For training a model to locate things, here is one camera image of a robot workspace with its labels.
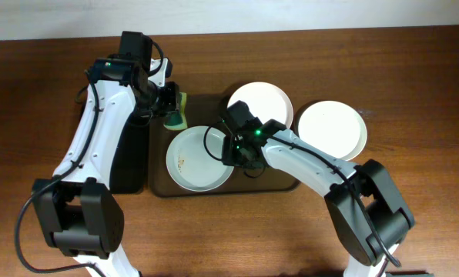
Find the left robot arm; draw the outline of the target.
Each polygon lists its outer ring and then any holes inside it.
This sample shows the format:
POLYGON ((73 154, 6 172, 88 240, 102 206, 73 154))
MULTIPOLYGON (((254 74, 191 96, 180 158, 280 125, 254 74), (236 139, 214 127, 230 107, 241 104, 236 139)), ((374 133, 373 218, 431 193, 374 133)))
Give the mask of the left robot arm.
POLYGON ((119 50, 95 60, 72 143, 26 202, 46 244, 93 276, 139 274, 121 245, 124 215, 115 197, 142 188, 153 119, 172 131, 187 126, 186 94, 170 80, 171 61, 152 57, 158 49, 149 36, 124 31, 119 50))

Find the white plate top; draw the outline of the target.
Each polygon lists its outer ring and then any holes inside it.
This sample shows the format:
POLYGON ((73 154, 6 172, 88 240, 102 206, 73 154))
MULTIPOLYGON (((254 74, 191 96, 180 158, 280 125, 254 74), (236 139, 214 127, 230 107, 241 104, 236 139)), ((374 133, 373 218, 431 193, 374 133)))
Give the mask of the white plate top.
POLYGON ((254 117, 262 123, 274 119, 287 128, 293 122, 293 106, 288 95, 268 82, 251 82, 238 88, 229 98, 227 106, 245 102, 254 117))

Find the pale blue plate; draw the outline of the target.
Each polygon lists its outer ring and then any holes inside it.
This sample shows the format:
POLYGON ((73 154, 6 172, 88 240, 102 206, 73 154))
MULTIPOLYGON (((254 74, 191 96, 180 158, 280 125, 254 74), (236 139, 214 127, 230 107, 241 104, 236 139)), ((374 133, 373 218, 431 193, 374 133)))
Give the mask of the pale blue plate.
POLYGON ((233 167, 212 158, 206 151, 221 157, 225 134, 200 125, 180 132, 169 144, 166 168, 172 180, 191 192, 208 192, 219 188, 233 173, 233 167))

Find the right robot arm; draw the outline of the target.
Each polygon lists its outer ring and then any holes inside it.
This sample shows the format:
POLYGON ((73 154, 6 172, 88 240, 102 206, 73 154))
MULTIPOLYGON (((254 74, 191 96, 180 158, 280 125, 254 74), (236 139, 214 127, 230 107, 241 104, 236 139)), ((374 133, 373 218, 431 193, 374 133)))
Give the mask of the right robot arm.
POLYGON ((394 252, 415 220, 382 164, 334 158, 274 119, 261 122, 245 102, 226 108, 221 119, 229 130, 223 140, 224 165, 280 170, 323 197, 350 255, 345 276, 384 276, 388 265, 401 266, 394 252))

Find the green and yellow sponge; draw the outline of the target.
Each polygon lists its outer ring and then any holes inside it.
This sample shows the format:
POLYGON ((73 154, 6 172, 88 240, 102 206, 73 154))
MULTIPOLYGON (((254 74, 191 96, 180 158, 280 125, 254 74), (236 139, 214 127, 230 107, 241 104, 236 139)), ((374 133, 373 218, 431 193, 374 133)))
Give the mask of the green and yellow sponge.
POLYGON ((186 121, 185 109, 187 103, 187 95, 185 92, 179 93, 179 108, 177 111, 169 115, 163 123, 163 126, 171 131, 181 131, 188 128, 186 121))

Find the white plate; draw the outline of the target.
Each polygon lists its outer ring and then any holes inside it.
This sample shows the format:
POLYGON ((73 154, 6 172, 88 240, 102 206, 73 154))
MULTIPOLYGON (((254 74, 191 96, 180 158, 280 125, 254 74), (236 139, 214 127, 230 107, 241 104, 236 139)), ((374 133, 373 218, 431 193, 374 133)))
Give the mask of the white plate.
POLYGON ((229 98, 227 106, 245 102, 254 117, 262 123, 274 119, 287 128, 293 122, 293 106, 288 95, 268 82, 251 82, 238 88, 229 98))
POLYGON ((360 113, 342 102, 319 101, 306 107, 295 127, 307 144, 335 158, 352 160, 367 144, 367 126, 360 113))

